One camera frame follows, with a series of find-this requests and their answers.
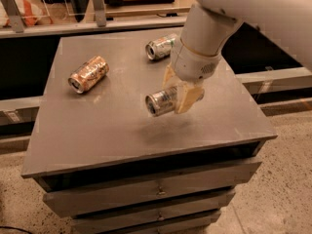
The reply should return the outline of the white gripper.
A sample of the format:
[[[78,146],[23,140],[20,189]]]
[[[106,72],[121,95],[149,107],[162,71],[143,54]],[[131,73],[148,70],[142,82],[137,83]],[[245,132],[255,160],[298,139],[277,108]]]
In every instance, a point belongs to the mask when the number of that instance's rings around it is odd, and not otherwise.
[[[176,114],[187,112],[204,96],[203,83],[199,81],[210,78],[220,60],[221,55],[206,57],[196,54],[186,48],[179,38],[175,39],[171,49],[171,64],[165,68],[162,88],[177,86]]]

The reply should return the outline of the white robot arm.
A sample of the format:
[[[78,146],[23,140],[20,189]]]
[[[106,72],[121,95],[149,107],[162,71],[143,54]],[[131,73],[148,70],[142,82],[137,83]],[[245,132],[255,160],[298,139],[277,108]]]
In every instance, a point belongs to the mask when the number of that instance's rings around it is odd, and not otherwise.
[[[188,111],[203,94],[203,82],[214,74],[223,46],[243,23],[311,68],[312,0],[196,0],[163,80],[165,89],[176,88],[174,113]]]

